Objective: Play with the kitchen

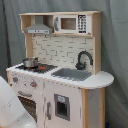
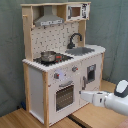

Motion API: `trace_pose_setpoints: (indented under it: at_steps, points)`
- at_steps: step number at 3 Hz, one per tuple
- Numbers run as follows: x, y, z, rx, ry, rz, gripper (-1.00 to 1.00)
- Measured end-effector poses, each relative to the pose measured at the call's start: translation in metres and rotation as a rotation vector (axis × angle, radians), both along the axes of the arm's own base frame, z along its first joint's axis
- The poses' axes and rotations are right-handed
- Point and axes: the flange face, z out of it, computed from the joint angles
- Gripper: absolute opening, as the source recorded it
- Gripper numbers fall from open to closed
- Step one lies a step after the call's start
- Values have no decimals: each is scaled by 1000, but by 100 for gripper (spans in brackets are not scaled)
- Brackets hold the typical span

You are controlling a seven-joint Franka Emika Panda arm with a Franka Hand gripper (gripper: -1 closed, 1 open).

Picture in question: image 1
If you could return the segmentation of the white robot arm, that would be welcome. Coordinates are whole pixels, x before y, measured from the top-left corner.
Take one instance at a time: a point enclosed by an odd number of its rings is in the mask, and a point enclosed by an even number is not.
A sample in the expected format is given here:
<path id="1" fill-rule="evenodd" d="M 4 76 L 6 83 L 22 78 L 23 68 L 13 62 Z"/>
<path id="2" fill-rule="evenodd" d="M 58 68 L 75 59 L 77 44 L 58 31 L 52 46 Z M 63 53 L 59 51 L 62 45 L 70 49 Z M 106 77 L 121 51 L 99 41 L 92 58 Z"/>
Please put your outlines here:
<path id="1" fill-rule="evenodd" d="M 0 126 L 2 128 L 37 128 L 10 85 L 0 76 Z"/>

